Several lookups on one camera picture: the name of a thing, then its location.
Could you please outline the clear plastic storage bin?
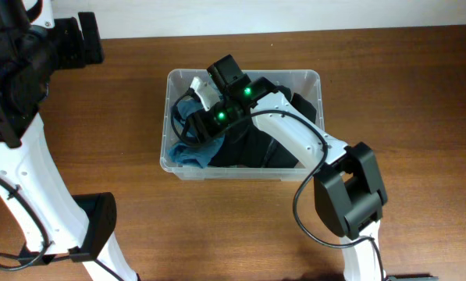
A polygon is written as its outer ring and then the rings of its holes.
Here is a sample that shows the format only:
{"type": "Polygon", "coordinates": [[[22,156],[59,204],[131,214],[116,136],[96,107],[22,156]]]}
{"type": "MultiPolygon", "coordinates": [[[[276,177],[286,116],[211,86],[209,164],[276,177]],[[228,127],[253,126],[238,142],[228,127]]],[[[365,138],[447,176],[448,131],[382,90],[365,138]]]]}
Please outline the clear plastic storage bin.
{"type": "MultiPolygon", "coordinates": [[[[316,109],[315,125],[325,128],[323,115],[321,78],[312,69],[282,69],[282,70],[246,70],[245,73],[255,80],[261,76],[276,85],[283,85],[300,94],[316,109]]],[[[193,166],[182,166],[171,160],[169,149],[178,141],[171,126],[171,107],[190,86],[192,80],[200,77],[203,81],[212,79],[204,69],[174,69],[169,72],[166,81],[165,115],[163,118],[162,145],[159,163],[162,169],[172,173],[181,180],[208,179],[239,179],[239,180],[281,180],[301,181],[308,174],[308,170],[298,163],[293,169],[268,169],[246,167],[210,167],[201,169],[193,166]]]]}

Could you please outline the blue cloth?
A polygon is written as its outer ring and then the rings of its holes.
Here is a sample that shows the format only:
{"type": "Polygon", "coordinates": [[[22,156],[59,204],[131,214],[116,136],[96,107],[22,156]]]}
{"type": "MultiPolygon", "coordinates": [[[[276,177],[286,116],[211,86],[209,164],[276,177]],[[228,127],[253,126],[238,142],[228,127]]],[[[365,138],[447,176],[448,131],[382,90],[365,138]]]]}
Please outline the blue cloth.
{"type": "MultiPolygon", "coordinates": [[[[181,97],[179,97],[171,107],[171,126],[177,131],[177,128],[183,128],[185,119],[192,113],[203,109],[203,105],[197,99],[197,95],[192,88],[189,88],[181,97]]],[[[205,169],[212,162],[212,159],[219,153],[223,146],[225,137],[220,137],[213,142],[200,146],[190,147],[181,140],[178,140],[170,149],[167,150],[169,158],[178,165],[193,166],[205,169]]]]}

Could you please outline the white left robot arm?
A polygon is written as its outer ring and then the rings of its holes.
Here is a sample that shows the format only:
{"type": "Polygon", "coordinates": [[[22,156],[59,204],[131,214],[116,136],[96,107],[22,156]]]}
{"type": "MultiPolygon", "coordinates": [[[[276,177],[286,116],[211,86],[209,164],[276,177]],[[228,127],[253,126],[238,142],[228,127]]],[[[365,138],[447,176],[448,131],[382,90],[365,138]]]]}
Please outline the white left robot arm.
{"type": "Polygon", "coordinates": [[[72,195],[48,150],[39,105],[52,74],[104,61],[92,12],[57,19],[49,1],[0,1],[0,198],[25,242],[0,253],[16,272],[70,260],[94,280],[136,280],[116,240],[109,192],[72,195]]]}

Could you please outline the large black garment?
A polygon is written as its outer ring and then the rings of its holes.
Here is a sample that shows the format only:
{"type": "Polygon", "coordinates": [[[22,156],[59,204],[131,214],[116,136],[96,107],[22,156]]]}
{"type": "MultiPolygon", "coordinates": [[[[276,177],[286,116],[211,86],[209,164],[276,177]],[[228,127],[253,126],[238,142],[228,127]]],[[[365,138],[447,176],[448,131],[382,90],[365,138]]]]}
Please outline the large black garment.
{"type": "Polygon", "coordinates": [[[257,129],[252,123],[243,122],[225,134],[221,148],[208,165],[292,169],[298,162],[274,138],[257,129]]]}

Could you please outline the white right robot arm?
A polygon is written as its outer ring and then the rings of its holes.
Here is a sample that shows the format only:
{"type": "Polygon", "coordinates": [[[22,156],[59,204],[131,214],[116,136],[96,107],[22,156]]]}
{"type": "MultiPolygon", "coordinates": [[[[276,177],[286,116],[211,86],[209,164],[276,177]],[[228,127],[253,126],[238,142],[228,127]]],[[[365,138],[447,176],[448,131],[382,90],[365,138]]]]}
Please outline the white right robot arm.
{"type": "Polygon", "coordinates": [[[187,117],[186,127],[195,134],[191,145],[206,145],[243,122],[273,137],[309,171],[292,203],[301,230],[324,243],[298,215],[300,195],[312,182],[315,210],[340,239],[326,246],[343,252],[345,279],[385,280],[378,233],[388,195],[373,150],[363,142],[350,146],[318,128],[290,104],[280,86],[263,76],[252,80],[231,55],[214,62],[207,73],[210,83],[199,76],[190,82],[191,94],[203,105],[187,117]]]}

